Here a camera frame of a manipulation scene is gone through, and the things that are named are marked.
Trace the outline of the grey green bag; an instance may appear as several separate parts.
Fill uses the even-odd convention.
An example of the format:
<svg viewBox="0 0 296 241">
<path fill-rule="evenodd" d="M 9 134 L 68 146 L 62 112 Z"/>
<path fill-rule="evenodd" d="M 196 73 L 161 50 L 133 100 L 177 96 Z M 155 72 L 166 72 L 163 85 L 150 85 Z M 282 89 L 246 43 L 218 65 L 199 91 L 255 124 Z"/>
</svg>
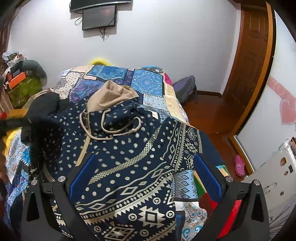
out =
<svg viewBox="0 0 296 241">
<path fill-rule="evenodd" d="M 47 85 L 47 75 L 46 72 L 43 70 L 41 65 L 35 60 L 25 60 L 22 63 L 20 68 L 22 72 L 29 72 L 33 73 L 37 77 L 40 78 L 41 86 L 45 87 Z"/>
</svg>

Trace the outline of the white wardrobe with hearts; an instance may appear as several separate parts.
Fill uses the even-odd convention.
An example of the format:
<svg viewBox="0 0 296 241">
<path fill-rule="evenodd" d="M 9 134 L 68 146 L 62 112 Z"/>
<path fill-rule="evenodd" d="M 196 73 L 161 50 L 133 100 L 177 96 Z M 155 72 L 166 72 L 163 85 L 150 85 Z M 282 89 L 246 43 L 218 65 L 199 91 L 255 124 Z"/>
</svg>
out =
<svg viewBox="0 0 296 241">
<path fill-rule="evenodd" d="M 237 138 L 257 170 L 287 139 L 295 137 L 295 40 L 275 14 L 273 64 L 264 91 Z"/>
</svg>

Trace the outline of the green fabric box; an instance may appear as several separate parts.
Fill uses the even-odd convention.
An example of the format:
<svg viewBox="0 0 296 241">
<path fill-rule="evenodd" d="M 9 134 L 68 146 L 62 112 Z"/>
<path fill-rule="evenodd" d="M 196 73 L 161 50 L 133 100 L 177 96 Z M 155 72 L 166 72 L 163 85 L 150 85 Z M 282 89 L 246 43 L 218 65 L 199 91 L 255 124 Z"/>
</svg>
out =
<svg viewBox="0 0 296 241">
<path fill-rule="evenodd" d="M 41 81 L 35 77 L 27 77 L 8 92 L 13 108 L 22 108 L 30 97 L 42 91 Z"/>
</svg>

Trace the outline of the pink croc shoe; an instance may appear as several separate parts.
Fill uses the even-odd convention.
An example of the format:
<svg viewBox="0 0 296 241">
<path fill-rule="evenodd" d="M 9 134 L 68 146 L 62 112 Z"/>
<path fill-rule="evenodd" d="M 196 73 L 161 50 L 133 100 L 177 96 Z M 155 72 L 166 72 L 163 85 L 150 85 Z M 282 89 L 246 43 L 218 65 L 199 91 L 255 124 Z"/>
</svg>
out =
<svg viewBox="0 0 296 241">
<path fill-rule="evenodd" d="M 245 175 L 245 162 L 241 159 L 240 155 L 236 155 L 234 157 L 234 170 L 235 173 L 239 176 L 239 177 L 244 177 Z"/>
</svg>

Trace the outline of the brown wooden door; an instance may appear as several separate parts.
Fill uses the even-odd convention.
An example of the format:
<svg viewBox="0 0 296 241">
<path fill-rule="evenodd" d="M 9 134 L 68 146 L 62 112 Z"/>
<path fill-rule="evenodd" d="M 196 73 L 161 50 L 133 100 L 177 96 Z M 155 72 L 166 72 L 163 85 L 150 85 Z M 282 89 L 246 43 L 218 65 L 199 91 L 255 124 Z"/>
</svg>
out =
<svg viewBox="0 0 296 241">
<path fill-rule="evenodd" d="M 240 31 L 223 97 L 240 114 L 230 135 L 239 134 L 259 101 L 274 53 L 274 14 L 267 1 L 238 1 Z"/>
</svg>

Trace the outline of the navy patterned hoodie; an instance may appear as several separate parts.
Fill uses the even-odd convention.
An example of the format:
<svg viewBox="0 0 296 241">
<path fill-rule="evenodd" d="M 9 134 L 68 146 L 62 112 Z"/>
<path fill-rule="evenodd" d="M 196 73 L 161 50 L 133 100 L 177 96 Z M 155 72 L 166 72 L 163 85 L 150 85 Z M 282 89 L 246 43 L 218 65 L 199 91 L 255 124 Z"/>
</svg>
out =
<svg viewBox="0 0 296 241">
<path fill-rule="evenodd" d="M 56 181 L 94 155 L 74 207 L 99 240 L 178 240 L 175 183 L 189 190 L 198 154 L 223 164 L 204 132 L 143 108 L 130 86 L 113 81 L 49 120 L 31 160 Z"/>
</svg>

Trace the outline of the yellow pillow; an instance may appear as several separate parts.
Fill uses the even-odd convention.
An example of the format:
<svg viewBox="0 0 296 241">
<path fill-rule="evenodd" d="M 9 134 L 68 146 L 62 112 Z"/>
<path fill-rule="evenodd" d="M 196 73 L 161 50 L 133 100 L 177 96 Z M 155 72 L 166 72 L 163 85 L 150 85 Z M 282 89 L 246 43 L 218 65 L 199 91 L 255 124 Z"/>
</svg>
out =
<svg viewBox="0 0 296 241">
<path fill-rule="evenodd" d="M 90 65 L 111 66 L 111 64 L 107 60 L 102 59 L 102 58 L 93 58 L 90 61 Z"/>
</svg>

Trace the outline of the upper black screen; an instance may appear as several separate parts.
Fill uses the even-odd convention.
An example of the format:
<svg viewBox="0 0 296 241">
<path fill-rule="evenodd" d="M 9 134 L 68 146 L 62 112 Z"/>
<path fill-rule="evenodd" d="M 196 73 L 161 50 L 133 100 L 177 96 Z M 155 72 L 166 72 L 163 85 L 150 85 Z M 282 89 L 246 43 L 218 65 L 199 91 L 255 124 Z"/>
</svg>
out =
<svg viewBox="0 0 296 241">
<path fill-rule="evenodd" d="M 110 4 L 130 4 L 131 0 L 72 0 L 69 4 L 70 12 Z"/>
</svg>

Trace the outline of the wall-mounted black monitor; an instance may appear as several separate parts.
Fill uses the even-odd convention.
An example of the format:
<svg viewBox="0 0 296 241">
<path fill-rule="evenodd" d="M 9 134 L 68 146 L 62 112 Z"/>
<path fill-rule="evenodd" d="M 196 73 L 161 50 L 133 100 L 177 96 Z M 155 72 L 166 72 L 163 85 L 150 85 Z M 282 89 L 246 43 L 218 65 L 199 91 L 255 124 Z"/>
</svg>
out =
<svg viewBox="0 0 296 241">
<path fill-rule="evenodd" d="M 86 9 L 82 13 L 82 30 L 113 27 L 116 23 L 116 5 Z"/>
</svg>

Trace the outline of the black garment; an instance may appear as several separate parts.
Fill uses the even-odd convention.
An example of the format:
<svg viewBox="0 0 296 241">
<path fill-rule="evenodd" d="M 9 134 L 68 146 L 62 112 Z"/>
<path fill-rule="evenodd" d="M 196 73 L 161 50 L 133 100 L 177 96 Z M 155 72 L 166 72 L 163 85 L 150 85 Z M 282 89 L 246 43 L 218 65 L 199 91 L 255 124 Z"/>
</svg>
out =
<svg viewBox="0 0 296 241">
<path fill-rule="evenodd" d="M 29 145 L 35 142 L 43 131 L 54 126 L 49 118 L 68 105 L 69 99 L 60 99 L 55 92 L 45 93 L 34 99 L 25 116 L 1 120 L 1 137 L 10 130 L 21 128 L 21 141 Z"/>
</svg>

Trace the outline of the white fridge with magnets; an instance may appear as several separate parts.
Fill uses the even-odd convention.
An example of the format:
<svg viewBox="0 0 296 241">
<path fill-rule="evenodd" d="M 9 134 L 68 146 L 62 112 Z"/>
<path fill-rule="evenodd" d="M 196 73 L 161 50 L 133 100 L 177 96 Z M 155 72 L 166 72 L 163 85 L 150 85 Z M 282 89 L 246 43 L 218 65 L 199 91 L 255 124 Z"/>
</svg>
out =
<svg viewBox="0 0 296 241">
<path fill-rule="evenodd" d="M 286 140 L 260 168 L 243 182 L 259 180 L 264 192 L 268 218 L 269 239 L 283 228 L 295 207 L 295 138 Z"/>
</svg>

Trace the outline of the patchwork bed quilt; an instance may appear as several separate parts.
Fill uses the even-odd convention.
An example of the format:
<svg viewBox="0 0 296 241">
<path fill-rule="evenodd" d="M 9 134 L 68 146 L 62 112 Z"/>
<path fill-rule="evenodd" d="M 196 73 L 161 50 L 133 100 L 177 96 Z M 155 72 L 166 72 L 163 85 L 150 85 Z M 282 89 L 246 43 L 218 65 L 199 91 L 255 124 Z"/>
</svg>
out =
<svg viewBox="0 0 296 241">
<path fill-rule="evenodd" d="M 144 69 L 126 69 L 112 66 L 82 66 L 66 72 L 55 86 L 55 93 L 60 99 L 69 99 L 70 103 L 77 103 L 86 96 L 96 92 L 107 81 L 113 81 L 118 85 L 130 86 L 139 97 L 139 103 L 143 108 L 158 112 L 163 117 L 172 117 L 185 124 L 183 115 L 180 112 L 180 105 L 176 99 L 172 86 L 166 84 L 165 73 L 155 67 Z M 44 182 L 46 178 L 43 167 L 40 163 L 32 161 L 33 154 L 38 153 L 37 140 L 29 145 L 22 143 L 22 129 L 17 128 L 18 133 L 15 140 L 18 146 L 12 146 L 8 155 L 8 162 L 12 163 L 15 156 L 20 156 L 18 168 L 13 180 L 9 185 L 4 205 L 4 213 L 1 215 L 2 222 L 9 226 L 7 232 L 3 232 L 3 239 L 15 238 L 21 240 L 21 221 L 23 206 L 28 194 L 28 188 L 33 180 Z M 197 203 L 189 203 L 189 198 L 198 198 L 193 179 L 193 169 L 190 179 L 192 185 L 186 190 L 179 182 L 175 183 L 175 208 L 177 222 L 181 229 L 178 230 L 178 240 L 194 240 L 194 237 L 201 231 L 211 214 L 199 207 Z M 59 228 L 63 235 L 72 237 L 67 229 L 60 211 L 53 198 L 50 200 Z"/>
</svg>

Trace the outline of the orange box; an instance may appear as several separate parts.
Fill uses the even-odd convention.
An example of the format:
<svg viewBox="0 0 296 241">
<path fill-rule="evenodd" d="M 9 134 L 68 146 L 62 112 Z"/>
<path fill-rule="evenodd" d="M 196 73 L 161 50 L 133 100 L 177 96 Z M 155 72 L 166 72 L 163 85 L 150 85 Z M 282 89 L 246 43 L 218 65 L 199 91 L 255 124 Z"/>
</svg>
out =
<svg viewBox="0 0 296 241">
<path fill-rule="evenodd" d="M 9 89 L 13 89 L 16 87 L 20 82 L 26 79 L 26 74 L 24 72 L 20 73 L 16 77 L 14 77 L 10 82 L 9 82 Z"/>
</svg>

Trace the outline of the purple grey backpack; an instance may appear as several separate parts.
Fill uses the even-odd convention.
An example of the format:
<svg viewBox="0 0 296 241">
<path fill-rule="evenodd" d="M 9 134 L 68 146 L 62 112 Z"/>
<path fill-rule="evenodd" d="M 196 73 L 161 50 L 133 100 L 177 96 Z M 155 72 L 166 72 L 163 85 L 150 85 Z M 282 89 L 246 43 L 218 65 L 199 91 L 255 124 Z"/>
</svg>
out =
<svg viewBox="0 0 296 241">
<path fill-rule="evenodd" d="M 173 84 L 176 98 L 180 103 L 185 103 L 190 99 L 198 102 L 198 91 L 196 87 L 195 77 L 187 76 Z"/>
</svg>

